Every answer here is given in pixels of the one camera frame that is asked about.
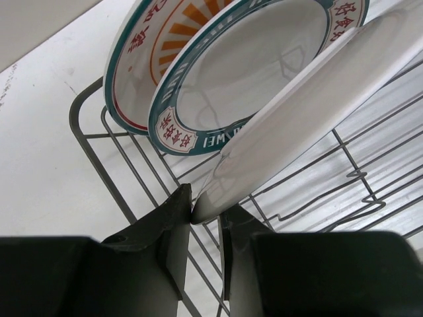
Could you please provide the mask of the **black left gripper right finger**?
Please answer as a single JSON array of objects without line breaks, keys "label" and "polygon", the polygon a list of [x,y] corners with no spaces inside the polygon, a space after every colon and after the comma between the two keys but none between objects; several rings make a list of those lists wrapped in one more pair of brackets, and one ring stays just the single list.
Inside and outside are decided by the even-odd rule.
[{"label": "black left gripper right finger", "polygon": [[422,315],[422,264],[394,232],[277,233],[235,205],[219,237],[232,316]]}]

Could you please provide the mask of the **orange sunburst plate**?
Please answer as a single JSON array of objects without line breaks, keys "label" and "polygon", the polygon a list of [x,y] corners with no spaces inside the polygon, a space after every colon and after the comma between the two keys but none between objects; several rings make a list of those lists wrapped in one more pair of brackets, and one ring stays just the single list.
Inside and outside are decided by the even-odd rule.
[{"label": "orange sunburst plate", "polygon": [[222,149],[192,224],[215,218],[289,166],[421,51],[421,1],[403,2],[340,39]]},{"label": "orange sunburst plate", "polygon": [[231,4],[213,1],[136,1],[119,28],[103,75],[112,119],[136,135],[147,135],[151,99],[170,64],[190,39]]}]

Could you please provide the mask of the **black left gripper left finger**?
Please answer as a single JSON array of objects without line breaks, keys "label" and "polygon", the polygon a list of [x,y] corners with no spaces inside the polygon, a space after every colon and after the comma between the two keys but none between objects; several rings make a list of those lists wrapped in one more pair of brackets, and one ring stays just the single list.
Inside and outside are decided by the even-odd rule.
[{"label": "black left gripper left finger", "polygon": [[1,239],[2,316],[176,316],[186,276],[192,190],[102,242]]}]

